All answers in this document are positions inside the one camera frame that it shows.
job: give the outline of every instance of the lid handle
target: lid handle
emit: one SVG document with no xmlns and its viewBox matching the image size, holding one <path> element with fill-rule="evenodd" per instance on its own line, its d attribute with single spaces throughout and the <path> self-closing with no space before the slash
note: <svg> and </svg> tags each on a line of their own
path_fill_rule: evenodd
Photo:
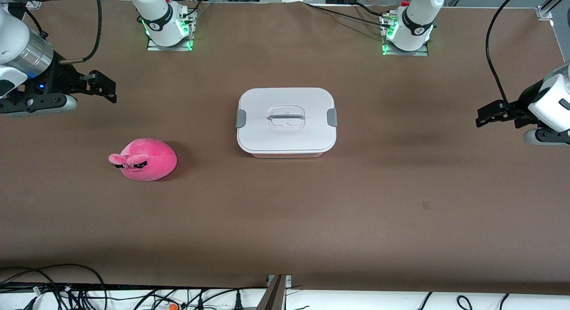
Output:
<svg viewBox="0 0 570 310">
<path fill-rule="evenodd" d="M 336 119 L 336 108 L 333 107 L 326 111 L 326 123 L 332 127 L 336 127 L 338 125 L 338 121 Z"/>
<path fill-rule="evenodd" d="M 269 115 L 267 117 L 267 119 L 274 119 L 274 118 L 299 118 L 299 119 L 305 119 L 305 115 L 301 115 L 301 114 L 273 114 L 273 115 Z"/>
<path fill-rule="evenodd" d="M 246 111 L 238 110 L 238 115 L 236 117 L 236 128 L 241 129 L 242 127 L 244 127 L 246 125 L 246 119 L 247 119 Z"/>
</svg>

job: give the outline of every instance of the silver metal cylinder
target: silver metal cylinder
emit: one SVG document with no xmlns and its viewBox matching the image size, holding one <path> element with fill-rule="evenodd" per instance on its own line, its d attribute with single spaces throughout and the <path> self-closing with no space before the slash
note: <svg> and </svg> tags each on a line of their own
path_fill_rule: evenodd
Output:
<svg viewBox="0 0 570 310">
<path fill-rule="evenodd" d="M 28 40 L 28 45 L 19 56 L 6 63 L 6 65 L 22 71 L 30 78 L 34 78 L 43 73 L 51 64 L 53 48 L 47 40 L 41 38 L 33 30 L 29 30 L 30 40 Z"/>
</svg>

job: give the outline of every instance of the black sticker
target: black sticker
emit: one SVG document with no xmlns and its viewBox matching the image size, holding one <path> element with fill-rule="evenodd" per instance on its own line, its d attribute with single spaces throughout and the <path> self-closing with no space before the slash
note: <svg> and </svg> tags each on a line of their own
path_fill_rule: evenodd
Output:
<svg viewBox="0 0 570 310">
<path fill-rule="evenodd" d="M 403 20 L 403 24 L 410 29 L 411 34 L 413 36 L 421 36 L 423 35 L 426 30 L 429 30 L 430 27 L 432 27 L 433 22 L 430 22 L 429 24 L 418 24 L 413 22 L 408 16 L 407 16 L 407 8 L 405 10 L 403 10 L 402 13 L 402 20 Z"/>
<path fill-rule="evenodd" d="M 146 18 L 142 17 L 142 21 L 144 21 L 147 27 L 153 30 L 154 32 L 160 32 L 163 29 L 164 25 L 167 24 L 172 19 L 172 15 L 174 14 L 172 6 L 171 4 L 167 5 L 168 5 L 167 13 L 164 14 L 164 16 L 162 16 L 158 20 L 147 20 Z"/>
<path fill-rule="evenodd" d="M 560 101 L 558 101 L 558 104 L 562 105 L 562 107 L 570 111 L 570 103 L 568 103 L 568 101 L 565 99 L 561 98 Z"/>
</svg>

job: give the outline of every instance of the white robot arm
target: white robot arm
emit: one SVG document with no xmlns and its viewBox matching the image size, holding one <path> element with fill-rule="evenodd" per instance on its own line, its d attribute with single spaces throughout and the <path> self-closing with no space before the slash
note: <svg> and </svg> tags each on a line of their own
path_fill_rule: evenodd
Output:
<svg viewBox="0 0 570 310">
<path fill-rule="evenodd" d="M 169 0 L 131 1 L 158 46 L 173 46 L 189 35 L 193 11 L 188 13 L 186 6 Z M 98 71 L 78 73 L 72 64 L 80 61 L 84 59 L 65 60 L 45 38 L 0 8 L 0 114 L 73 110 L 77 107 L 73 93 L 100 95 L 116 103 L 115 82 Z M 25 85 L 23 91 L 18 90 L 20 85 Z"/>
<path fill-rule="evenodd" d="M 494 101 L 478 110 L 477 127 L 515 121 L 517 129 L 538 125 L 524 135 L 534 145 L 570 144 L 570 62 L 525 89 L 517 101 Z"/>
<path fill-rule="evenodd" d="M 445 0 L 411 0 L 409 6 L 391 10 L 396 15 L 392 20 L 393 30 L 387 39 L 406 52 L 419 50 L 429 40 L 433 21 L 444 5 Z"/>
<path fill-rule="evenodd" d="M 173 46 L 189 35 L 188 7 L 167 0 L 130 0 L 147 34 L 159 46 Z"/>
<path fill-rule="evenodd" d="M 116 103 L 115 84 L 98 71 L 83 75 L 51 44 L 4 7 L 0 8 L 0 114 L 12 117 L 69 111 L 73 93 Z"/>
</svg>

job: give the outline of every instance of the white storage box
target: white storage box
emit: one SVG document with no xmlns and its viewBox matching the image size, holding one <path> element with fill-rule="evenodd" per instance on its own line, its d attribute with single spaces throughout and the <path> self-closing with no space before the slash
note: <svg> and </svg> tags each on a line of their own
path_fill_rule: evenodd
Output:
<svg viewBox="0 0 570 310">
<path fill-rule="evenodd" d="M 238 144 L 256 158 L 316 158 L 336 142 L 332 95 L 315 87 L 252 89 L 240 98 Z"/>
</svg>

